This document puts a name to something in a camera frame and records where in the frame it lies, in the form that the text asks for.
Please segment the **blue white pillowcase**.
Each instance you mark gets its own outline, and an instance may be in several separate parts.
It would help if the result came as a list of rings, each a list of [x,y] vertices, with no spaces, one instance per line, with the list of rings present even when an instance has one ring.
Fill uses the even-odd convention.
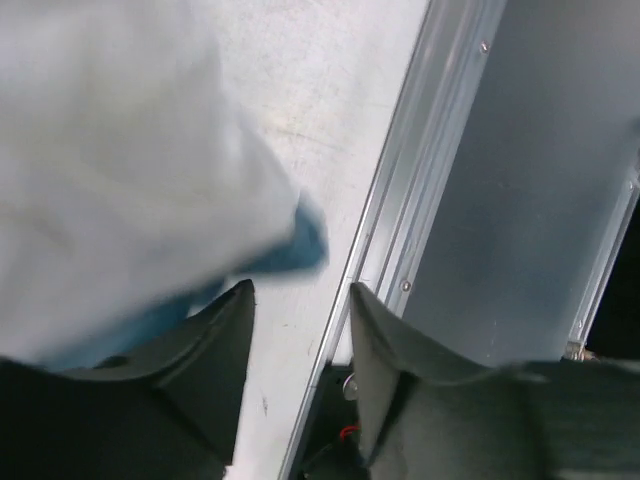
[[[1,5],[1,353],[92,366],[324,221],[235,98],[207,1]]]

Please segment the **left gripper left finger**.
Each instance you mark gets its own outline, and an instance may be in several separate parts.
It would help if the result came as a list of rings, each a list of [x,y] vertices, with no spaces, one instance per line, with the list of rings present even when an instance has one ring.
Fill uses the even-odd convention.
[[[1,362],[5,479],[220,479],[254,329],[237,283],[173,330],[93,369]]]

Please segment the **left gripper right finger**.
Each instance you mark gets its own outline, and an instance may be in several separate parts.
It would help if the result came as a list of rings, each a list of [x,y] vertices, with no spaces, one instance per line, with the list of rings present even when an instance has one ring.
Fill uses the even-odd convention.
[[[485,367],[350,288],[360,455],[374,479],[635,479],[639,372],[604,361]]]

